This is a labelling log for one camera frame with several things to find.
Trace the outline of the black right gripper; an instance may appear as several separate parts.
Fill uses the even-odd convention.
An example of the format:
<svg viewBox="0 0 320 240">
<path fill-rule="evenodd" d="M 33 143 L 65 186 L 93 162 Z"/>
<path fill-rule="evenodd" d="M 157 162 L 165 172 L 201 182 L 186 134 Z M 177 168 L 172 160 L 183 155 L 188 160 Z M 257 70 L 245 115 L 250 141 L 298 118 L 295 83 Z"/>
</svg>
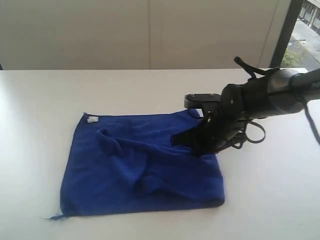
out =
<svg viewBox="0 0 320 240">
<path fill-rule="evenodd" d="M 249 122 L 245 104 L 247 86 L 228 84 L 215 111 L 203 115 L 197 126 L 173 134 L 171 145 L 188 147 L 196 156 L 216 154 L 228 148 L 241 149 Z"/>
</svg>

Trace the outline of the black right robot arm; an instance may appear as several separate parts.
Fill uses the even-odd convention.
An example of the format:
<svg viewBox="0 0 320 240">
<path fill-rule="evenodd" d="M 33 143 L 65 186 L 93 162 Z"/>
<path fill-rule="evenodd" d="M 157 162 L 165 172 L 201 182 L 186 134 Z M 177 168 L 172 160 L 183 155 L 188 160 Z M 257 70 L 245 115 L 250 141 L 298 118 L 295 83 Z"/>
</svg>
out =
<svg viewBox="0 0 320 240">
<path fill-rule="evenodd" d="M 228 84 L 221 94 L 187 94 L 186 109 L 200 109 L 203 116 L 193 128 L 171 136 L 173 146 L 185 146 L 197 155 L 217 154 L 227 148 L 241 149 L 249 139 L 247 126 L 263 127 L 255 119 L 304 111 L 315 139 L 319 132 L 308 102 L 320 98 L 320 71 L 299 73 L 293 69 L 255 70 L 244 84 Z"/>
</svg>

